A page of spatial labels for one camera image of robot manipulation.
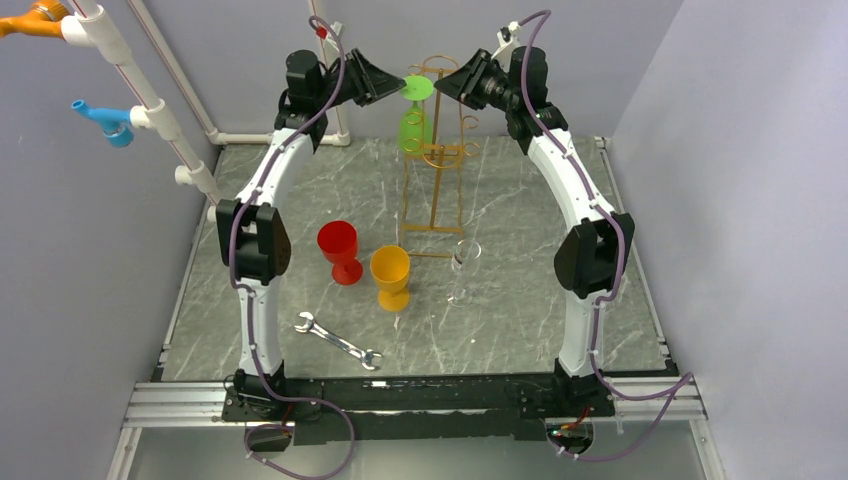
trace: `white wall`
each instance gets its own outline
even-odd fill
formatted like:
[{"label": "white wall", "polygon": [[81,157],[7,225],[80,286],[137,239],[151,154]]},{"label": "white wall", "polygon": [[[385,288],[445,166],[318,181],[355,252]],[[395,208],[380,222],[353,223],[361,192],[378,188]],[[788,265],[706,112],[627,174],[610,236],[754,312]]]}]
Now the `white wall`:
[{"label": "white wall", "polygon": [[[272,128],[285,88],[286,56],[317,47],[306,25],[308,1],[146,3],[218,129],[258,133]],[[436,53],[462,64],[478,48],[493,52],[498,28],[552,8],[538,40],[548,52],[550,97],[575,132],[593,135],[612,134],[681,2],[322,1],[328,20],[347,25],[348,49],[360,48],[375,65],[400,77],[410,64]],[[395,135],[407,107],[397,95],[367,109],[351,105],[351,131]],[[503,114],[489,109],[478,116],[476,133],[506,132]]]},{"label": "white wall", "polygon": [[613,136],[732,479],[848,471],[848,4],[686,0]]},{"label": "white wall", "polygon": [[[104,3],[212,159],[126,4]],[[0,59],[0,477],[100,479],[132,385],[156,364],[204,197],[174,183],[178,160],[155,133],[115,149],[71,110],[135,104],[96,50],[13,35]]]}]

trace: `red cup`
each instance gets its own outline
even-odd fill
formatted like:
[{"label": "red cup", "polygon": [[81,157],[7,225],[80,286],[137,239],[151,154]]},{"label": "red cup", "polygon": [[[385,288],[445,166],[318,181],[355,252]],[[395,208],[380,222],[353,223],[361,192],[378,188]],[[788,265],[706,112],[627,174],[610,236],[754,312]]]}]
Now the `red cup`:
[{"label": "red cup", "polygon": [[353,285],[362,278],[362,264],[356,259],[359,245],[353,225],[336,220],[318,231],[318,248],[333,264],[333,280],[340,285]]}]

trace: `marble floor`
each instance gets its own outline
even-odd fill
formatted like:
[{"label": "marble floor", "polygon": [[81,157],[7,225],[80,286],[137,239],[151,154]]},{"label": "marble floor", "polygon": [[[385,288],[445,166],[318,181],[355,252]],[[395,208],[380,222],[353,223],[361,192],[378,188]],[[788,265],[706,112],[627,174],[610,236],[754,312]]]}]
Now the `marble floor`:
[{"label": "marble floor", "polygon": [[[310,311],[326,328],[361,348],[384,355],[377,375],[550,371],[562,345],[564,290],[553,256],[564,237],[562,215],[538,169],[508,137],[474,139],[480,154],[463,161],[461,179],[443,176],[437,223],[456,223],[461,182],[463,227],[483,248],[472,305],[451,307],[445,288],[453,275],[447,259],[413,257],[411,301],[399,315],[382,310],[368,262],[380,246],[398,242],[404,160],[394,140],[356,139],[347,148],[323,147],[307,164],[281,212],[292,259],[280,287],[279,338],[286,374],[370,375],[353,357],[313,335],[293,329]],[[615,202],[610,178],[591,138],[577,138],[579,155],[601,192]],[[246,183],[266,147],[228,146],[218,181],[226,196]],[[429,218],[434,171],[412,162],[408,221]],[[342,287],[315,243],[322,225],[342,219],[359,233],[365,275]],[[406,233],[403,247],[447,251],[456,236]],[[621,293],[608,307],[603,332],[609,370],[664,367],[657,333],[635,262]],[[220,379],[233,373],[241,354],[239,305],[221,263],[214,225],[203,226],[180,303],[163,380]]]}]

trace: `yellow cup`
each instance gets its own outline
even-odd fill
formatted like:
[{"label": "yellow cup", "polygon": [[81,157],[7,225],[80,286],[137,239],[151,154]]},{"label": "yellow cup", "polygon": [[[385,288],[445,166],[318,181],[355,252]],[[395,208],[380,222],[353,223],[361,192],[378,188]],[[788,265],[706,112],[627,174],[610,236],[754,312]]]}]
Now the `yellow cup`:
[{"label": "yellow cup", "polygon": [[380,247],[371,257],[371,275],[380,292],[377,303],[385,310],[399,312],[409,304],[409,255],[397,245]]}]

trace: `orange pipe fitting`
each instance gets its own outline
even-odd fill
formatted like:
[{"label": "orange pipe fitting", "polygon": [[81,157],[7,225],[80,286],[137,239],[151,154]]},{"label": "orange pipe fitting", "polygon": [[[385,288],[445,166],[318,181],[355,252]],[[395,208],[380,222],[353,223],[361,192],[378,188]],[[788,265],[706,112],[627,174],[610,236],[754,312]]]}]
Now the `orange pipe fitting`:
[{"label": "orange pipe fitting", "polygon": [[19,17],[0,18],[0,38],[12,33],[63,38],[59,20],[68,15],[68,9],[58,0],[39,0]]}]

